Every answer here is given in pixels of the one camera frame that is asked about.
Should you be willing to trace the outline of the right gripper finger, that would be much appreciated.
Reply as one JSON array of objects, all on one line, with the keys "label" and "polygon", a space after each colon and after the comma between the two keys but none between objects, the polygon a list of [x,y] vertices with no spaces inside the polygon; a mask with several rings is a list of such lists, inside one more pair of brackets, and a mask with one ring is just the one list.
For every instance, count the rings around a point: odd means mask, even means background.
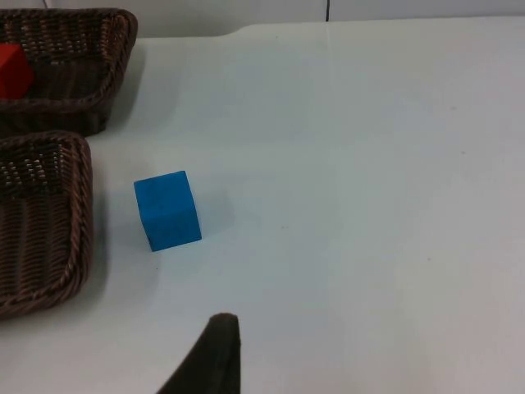
[{"label": "right gripper finger", "polygon": [[160,393],[241,393],[241,340],[238,317],[213,315]]}]

